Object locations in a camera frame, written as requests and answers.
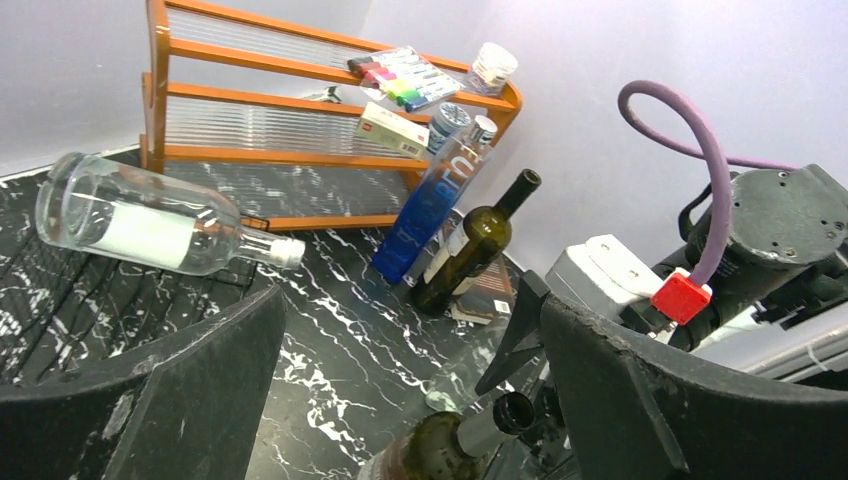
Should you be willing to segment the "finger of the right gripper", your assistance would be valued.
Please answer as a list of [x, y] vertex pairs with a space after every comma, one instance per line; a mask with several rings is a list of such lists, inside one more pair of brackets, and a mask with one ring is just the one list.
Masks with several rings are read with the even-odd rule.
[[538, 339], [540, 315], [549, 293], [549, 286], [535, 271], [528, 270], [521, 275], [507, 328], [493, 360], [475, 386], [478, 396], [506, 381], [542, 349]]

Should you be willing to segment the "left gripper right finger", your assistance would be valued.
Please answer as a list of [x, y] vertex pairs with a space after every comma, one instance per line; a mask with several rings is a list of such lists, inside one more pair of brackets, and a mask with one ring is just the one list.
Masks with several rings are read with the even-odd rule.
[[843, 479], [847, 396], [702, 360], [549, 296], [540, 337], [585, 479]]

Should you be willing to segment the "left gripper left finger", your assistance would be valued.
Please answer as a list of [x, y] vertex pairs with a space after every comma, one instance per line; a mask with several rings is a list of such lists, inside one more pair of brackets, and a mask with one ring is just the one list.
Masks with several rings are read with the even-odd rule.
[[1, 389], [5, 479], [241, 479], [286, 327], [273, 286], [35, 386]]

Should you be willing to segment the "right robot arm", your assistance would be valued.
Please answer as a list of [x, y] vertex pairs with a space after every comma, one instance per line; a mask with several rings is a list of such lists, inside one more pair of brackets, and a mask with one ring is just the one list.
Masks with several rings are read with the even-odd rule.
[[703, 254], [712, 215], [678, 219], [683, 245], [654, 266], [610, 234], [567, 247], [545, 277], [520, 282], [512, 318], [475, 390], [511, 376], [540, 348], [543, 300], [574, 300], [633, 331], [690, 352], [748, 308], [755, 319], [803, 321], [847, 298], [847, 190], [816, 164], [794, 171], [756, 170], [731, 182], [730, 236], [708, 279], [709, 303], [688, 321], [677, 313], [684, 290], [672, 275]]

